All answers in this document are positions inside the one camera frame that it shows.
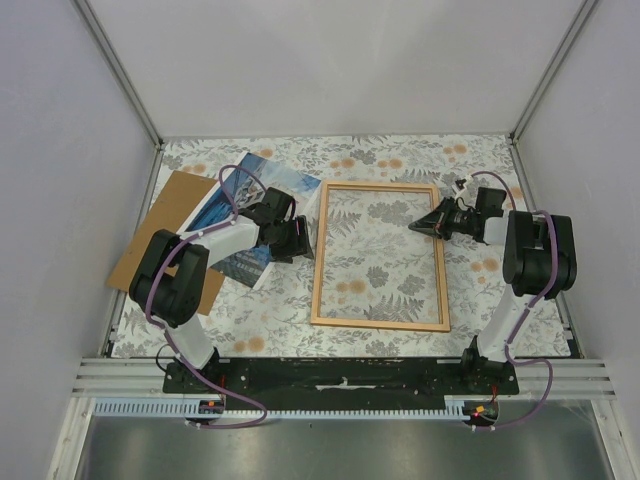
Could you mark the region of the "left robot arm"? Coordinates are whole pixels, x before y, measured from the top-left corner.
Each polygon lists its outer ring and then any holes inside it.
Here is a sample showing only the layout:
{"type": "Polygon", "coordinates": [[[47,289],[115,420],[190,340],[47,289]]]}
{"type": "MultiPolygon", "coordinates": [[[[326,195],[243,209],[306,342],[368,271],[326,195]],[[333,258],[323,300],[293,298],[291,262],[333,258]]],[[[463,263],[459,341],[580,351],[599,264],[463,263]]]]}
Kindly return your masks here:
{"type": "Polygon", "coordinates": [[[220,368],[209,361],[215,348],[197,314],[206,272],[233,254],[259,246],[268,247],[275,262],[312,258],[308,222],[295,213],[295,207],[294,197],[269,187],[247,207],[232,203],[222,222],[183,236],[166,229],[152,235],[130,283],[129,297],[149,323],[164,331],[167,343],[188,365],[186,381],[198,392],[210,392],[220,381],[220,368]]]}

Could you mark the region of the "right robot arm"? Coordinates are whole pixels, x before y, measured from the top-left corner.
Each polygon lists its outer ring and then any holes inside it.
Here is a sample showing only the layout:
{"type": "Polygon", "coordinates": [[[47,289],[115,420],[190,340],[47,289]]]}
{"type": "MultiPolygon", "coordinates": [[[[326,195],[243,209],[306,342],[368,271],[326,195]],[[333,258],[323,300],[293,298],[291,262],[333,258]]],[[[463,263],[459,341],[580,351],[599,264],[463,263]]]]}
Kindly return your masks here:
{"type": "Polygon", "coordinates": [[[504,248],[502,274],[506,287],[486,327],[461,357],[458,381],[467,392],[483,392],[494,381],[493,369],[513,359],[511,346],[534,306],[569,290],[577,277],[572,219],[543,211],[506,211],[507,192],[478,189],[475,205],[443,199],[409,229],[448,240],[453,234],[504,248]]]}

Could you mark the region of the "clear glass pane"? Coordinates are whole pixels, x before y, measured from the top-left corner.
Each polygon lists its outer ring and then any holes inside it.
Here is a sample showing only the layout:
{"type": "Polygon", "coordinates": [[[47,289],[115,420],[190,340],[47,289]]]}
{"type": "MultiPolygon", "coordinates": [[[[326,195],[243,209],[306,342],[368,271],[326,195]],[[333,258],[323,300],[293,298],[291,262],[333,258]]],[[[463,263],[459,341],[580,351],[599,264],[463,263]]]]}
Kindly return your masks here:
{"type": "Polygon", "coordinates": [[[321,315],[438,323],[434,239],[408,229],[428,194],[331,190],[321,315]]]}

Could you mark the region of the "wooden picture frame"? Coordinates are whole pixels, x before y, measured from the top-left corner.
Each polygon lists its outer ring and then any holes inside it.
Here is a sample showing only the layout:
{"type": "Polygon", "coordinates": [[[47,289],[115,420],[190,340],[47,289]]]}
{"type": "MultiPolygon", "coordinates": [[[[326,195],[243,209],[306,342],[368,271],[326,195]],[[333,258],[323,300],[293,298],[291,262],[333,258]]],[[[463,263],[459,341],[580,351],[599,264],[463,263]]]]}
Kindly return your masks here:
{"type": "Polygon", "coordinates": [[[443,240],[433,241],[439,318],[438,323],[358,320],[346,318],[329,318],[323,317],[321,315],[321,299],[324,280],[324,259],[328,227],[329,194],[331,190],[428,194],[432,203],[440,202],[440,192],[438,187],[434,184],[324,180],[322,182],[320,190],[320,211],[317,228],[315,269],[311,301],[311,324],[314,326],[330,326],[341,328],[366,328],[380,330],[449,333],[451,331],[451,322],[449,313],[443,240]]]}

